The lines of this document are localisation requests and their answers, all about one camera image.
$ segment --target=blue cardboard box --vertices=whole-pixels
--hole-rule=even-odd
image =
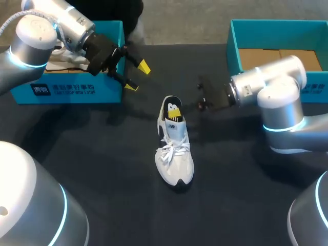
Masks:
[[[103,33],[120,47],[125,44],[123,24],[120,21],[95,22],[96,31]],[[117,65],[124,74],[125,58]],[[18,104],[95,104],[121,102],[122,86],[100,72],[96,77],[89,73],[44,73],[32,83],[11,90]]]
[[[322,71],[307,71],[304,103],[328,103],[328,24],[319,20],[231,20],[227,59],[230,75],[243,72],[238,49],[314,51]]]

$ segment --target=shoe tongue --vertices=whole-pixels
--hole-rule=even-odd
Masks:
[[[166,131],[169,138],[175,141],[181,141],[185,137],[186,122],[175,122],[169,119],[165,119]]]

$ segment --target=glowing blue ring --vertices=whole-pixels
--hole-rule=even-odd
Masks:
[[[304,120],[305,120],[305,118],[303,118],[303,120],[301,120],[300,123],[298,123],[292,127],[288,127],[288,128],[284,128],[284,129],[271,129],[271,128],[266,127],[265,125],[263,125],[263,128],[270,132],[287,132],[287,131],[293,130],[293,129],[297,128],[298,126],[300,126],[301,124],[303,124]]]
[[[321,208],[321,204],[320,204],[320,201],[319,201],[319,185],[320,185],[320,181],[321,181],[322,177],[326,174],[326,172],[321,175],[321,177],[318,179],[318,182],[316,184],[316,203],[317,203],[319,214],[320,214],[320,216],[321,216],[324,224],[328,228],[328,221],[327,221],[325,215],[323,214],[323,211],[322,211],[322,208]]]
[[[43,64],[43,65],[38,65],[38,66],[36,66],[36,65],[30,65],[30,64],[27,64],[27,63],[22,62],[17,56],[15,56],[15,55],[12,53],[12,51],[11,51],[11,46],[9,47],[9,52],[10,52],[10,55],[11,55],[11,57],[13,58],[13,60],[14,60],[16,63],[18,63],[18,65],[24,65],[24,66],[26,66],[26,67],[30,67],[30,68],[42,68],[42,67],[45,67],[45,66],[47,65],[47,63],[46,63],[46,64]]]
[[[55,244],[55,242],[58,239],[60,233],[62,232],[62,229],[63,229],[64,224],[65,224],[65,220],[66,220],[66,215],[67,215],[67,198],[66,198],[66,193],[64,191],[64,188],[61,185],[60,185],[60,188],[63,191],[63,195],[64,195],[64,214],[63,214],[63,218],[61,220],[61,223],[59,225],[58,231],[56,232],[55,236],[53,237],[53,239],[51,240],[51,242],[48,244],[48,246],[53,246]]]

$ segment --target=shoe lace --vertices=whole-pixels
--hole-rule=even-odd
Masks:
[[[183,140],[180,142],[168,141],[166,136],[161,140],[166,142],[166,145],[162,148],[162,156],[160,157],[164,162],[164,165],[170,165],[173,156],[184,155],[185,152],[190,151],[190,143],[186,142],[187,136],[184,136]]]

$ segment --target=black tablecloth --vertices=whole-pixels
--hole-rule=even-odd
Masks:
[[[256,107],[199,113],[198,76],[227,81],[225,45],[146,46],[152,68],[122,105],[19,106],[0,98],[0,137],[37,159],[83,206],[90,246],[290,246],[288,209],[326,169],[325,153],[274,154]],[[156,120],[176,95],[195,163],[191,188],[170,190],[158,175]],[[305,105],[308,115],[328,112]]]

